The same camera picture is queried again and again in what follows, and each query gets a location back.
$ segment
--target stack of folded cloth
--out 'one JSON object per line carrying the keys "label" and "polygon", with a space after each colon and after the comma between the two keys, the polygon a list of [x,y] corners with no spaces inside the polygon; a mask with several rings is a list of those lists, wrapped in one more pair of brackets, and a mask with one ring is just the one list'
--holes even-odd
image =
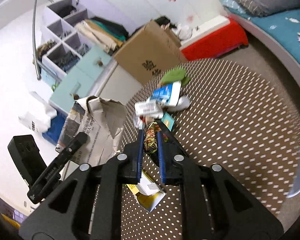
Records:
{"label": "stack of folded cloth", "polygon": [[129,35],[122,25],[98,17],[85,19],[77,23],[75,28],[109,55],[117,51]]}

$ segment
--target bed frame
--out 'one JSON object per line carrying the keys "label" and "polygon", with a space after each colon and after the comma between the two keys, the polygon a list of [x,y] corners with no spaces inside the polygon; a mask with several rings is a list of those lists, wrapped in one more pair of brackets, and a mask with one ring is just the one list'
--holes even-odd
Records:
{"label": "bed frame", "polygon": [[240,17],[239,15],[233,14],[228,10],[226,11],[229,17],[234,19],[244,29],[250,32],[259,41],[261,41],[269,50],[271,50],[271,52],[287,68],[291,76],[294,78],[294,80],[300,87],[300,64],[295,60],[295,58],[279,42],[277,42],[274,38],[272,38],[269,34],[260,29],[258,26]]}

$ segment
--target blue and white package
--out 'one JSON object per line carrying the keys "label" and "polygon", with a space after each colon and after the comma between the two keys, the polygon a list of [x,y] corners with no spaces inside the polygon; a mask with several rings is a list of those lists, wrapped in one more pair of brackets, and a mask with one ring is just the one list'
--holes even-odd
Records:
{"label": "blue and white package", "polygon": [[176,106],[179,100],[180,89],[181,81],[173,82],[153,91],[151,99],[161,102],[164,106]]}

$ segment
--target metal rail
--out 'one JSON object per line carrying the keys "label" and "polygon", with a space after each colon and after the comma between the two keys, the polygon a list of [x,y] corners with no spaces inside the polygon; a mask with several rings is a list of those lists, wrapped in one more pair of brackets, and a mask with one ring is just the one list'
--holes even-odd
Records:
{"label": "metal rail", "polygon": [[32,47],[33,47],[33,56],[34,56],[34,66],[35,66],[35,71],[37,73],[37,79],[41,79],[41,74],[39,67],[44,69],[50,76],[52,76],[57,82],[61,82],[61,78],[59,78],[55,73],[53,73],[50,69],[48,69],[42,62],[38,60],[38,55],[37,55],[37,47],[35,44],[35,14],[37,11],[37,0],[34,0],[34,9],[33,9],[33,18],[32,18]]}

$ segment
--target light blue drawer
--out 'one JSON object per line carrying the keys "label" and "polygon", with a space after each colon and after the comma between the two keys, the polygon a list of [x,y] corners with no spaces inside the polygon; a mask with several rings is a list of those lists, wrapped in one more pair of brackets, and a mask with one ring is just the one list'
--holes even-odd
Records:
{"label": "light blue drawer", "polygon": [[51,105],[62,111],[64,114],[70,111],[74,103],[72,95],[78,94],[80,98],[86,97],[88,91],[91,89],[94,83],[94,79],[89,77],[76,66],[74,66],[72,70],[63,78],[60,85],[50,97]]}
{"label": "light blue drawer", "polygon": [[93,80],[96,80],[103,71],[103,67],[106,66],[110,60],[111,57],[98,45],[95,45],[84,55],[75,67],[82,70]]}

